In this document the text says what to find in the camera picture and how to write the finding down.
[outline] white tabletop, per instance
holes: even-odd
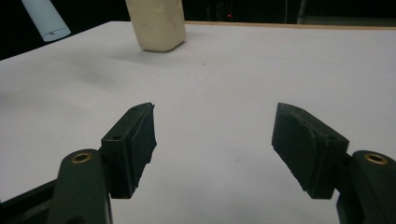
[[[158,146],[116,224],[338,223],[271,146],[278,102],[396,159],[396,31],[187,25],[168,53],[110,22],[0,62],[0,198],[56,178],[134,105],[154,103]]]

